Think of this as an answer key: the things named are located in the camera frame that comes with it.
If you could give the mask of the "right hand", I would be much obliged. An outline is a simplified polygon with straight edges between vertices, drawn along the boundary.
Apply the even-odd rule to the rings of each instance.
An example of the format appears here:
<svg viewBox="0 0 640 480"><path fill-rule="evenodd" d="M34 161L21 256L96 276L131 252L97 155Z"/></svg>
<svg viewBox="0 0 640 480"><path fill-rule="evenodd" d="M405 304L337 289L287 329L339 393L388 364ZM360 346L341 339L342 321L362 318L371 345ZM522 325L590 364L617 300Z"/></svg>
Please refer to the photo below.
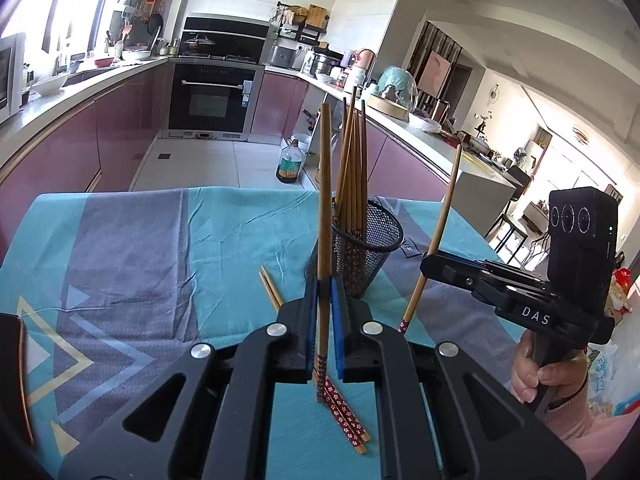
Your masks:
<svg viewBox="0 0 640 480"><path fill-rule="evenodd" d="M533 359L534 334L526 330L516 346L510 390L521 403L532 403L541 386L555 388L553 402L571 398L585 385L588 362L578 351L570 359L539 366Z"/></svg>

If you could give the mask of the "pink sleeve forearm right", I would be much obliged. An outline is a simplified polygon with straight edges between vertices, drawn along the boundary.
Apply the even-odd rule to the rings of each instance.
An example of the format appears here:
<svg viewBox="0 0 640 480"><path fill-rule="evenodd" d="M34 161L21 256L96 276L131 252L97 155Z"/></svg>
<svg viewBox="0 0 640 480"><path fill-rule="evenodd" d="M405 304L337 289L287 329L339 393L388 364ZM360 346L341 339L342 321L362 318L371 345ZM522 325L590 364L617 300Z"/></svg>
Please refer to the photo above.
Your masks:
<svg viewBox="0 0 640 480"><path fill-rule="evenodd" d="M580 458L587 479L639 477L639 411L594 416L583 386L558 408L549 408L544 423Z"/></svg>

